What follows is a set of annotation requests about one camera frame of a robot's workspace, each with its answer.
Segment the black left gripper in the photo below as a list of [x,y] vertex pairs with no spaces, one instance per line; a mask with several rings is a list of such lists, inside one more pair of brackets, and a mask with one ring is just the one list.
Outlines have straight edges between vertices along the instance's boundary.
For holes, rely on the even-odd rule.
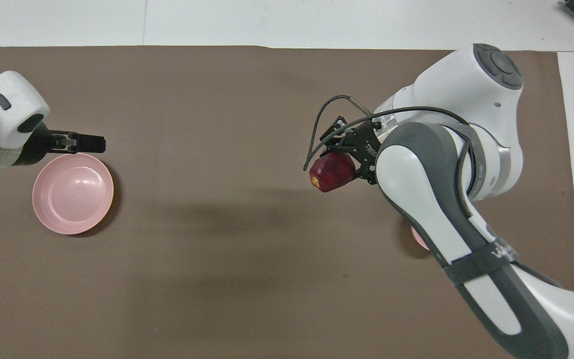
[[14,165],[34,165],[40,162],[48,153],[104,153],[105,150],[106,139],[103,136],[50,130],[41,121],[30,133],[29,139],[23,145]]

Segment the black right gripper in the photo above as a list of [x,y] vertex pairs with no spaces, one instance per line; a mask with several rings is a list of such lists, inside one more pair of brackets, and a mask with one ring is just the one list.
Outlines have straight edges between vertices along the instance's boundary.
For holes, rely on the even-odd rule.
[[[326,136],[347,125],[348,121],[343,116],[337,116],[332,125],[320,137],[322,141]],[[368,184],[376,185],[375,163],[381,142],[376,136],[373,121],[367,121],[355,128],[348,128],[341,133],[335,134],[326,141],[320,156],[325,156],[331,152],[348,153],[358,162],[354,179],[361,179]]]

